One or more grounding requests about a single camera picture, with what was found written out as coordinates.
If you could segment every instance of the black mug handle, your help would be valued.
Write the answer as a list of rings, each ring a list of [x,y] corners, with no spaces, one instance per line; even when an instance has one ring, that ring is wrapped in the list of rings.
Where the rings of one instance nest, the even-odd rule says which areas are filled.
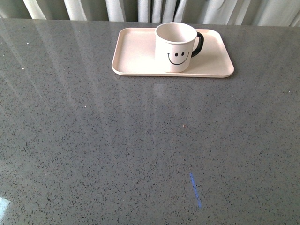
[[[203,47],[203,43],[204,43],[203,35],[201,33],[197,32],[197,37],[199,37],[199,42],[198,42],[198,46],[196,47],[196,49],[193,50],[193,52],[192,52],[192,57],[194,57],[197,54],[199,54],[199,52],[201,51],[201,49]]]

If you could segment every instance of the quartz countertop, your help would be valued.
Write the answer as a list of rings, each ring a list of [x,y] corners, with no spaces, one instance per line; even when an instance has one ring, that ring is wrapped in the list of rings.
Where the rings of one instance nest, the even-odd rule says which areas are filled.
[[[300,29],[192,24],[228,78],[115,74],[157,25],[0,19],[0,224],[300,223]]]

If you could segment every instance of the rectangular tray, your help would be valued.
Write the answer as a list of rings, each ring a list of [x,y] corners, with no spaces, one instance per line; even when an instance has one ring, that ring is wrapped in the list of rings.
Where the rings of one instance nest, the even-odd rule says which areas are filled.
[[[126,76],[230,76],[234,67],[220,34],[214,30],[196,29],[204,36],[201,52],[191,59],[189,67],[181,73],[160,71],[155,64],[155,28],[125,28],[120,31],[112,69]]]

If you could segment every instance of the mug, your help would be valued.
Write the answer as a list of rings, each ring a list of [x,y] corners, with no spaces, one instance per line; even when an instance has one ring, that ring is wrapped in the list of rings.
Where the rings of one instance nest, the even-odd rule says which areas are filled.
[[[193,51],[196,37],[199,42]],[[155,61],[162,71],[179,73],[188,68],[191,58],[203,47],[203,35],[180,22],[167,22],[155,29]]]

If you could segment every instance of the curtain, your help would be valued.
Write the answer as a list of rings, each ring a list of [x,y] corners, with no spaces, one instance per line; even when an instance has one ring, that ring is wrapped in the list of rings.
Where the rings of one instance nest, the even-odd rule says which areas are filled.
[[[0,0],[0,17],[300,27],[300,0]]]

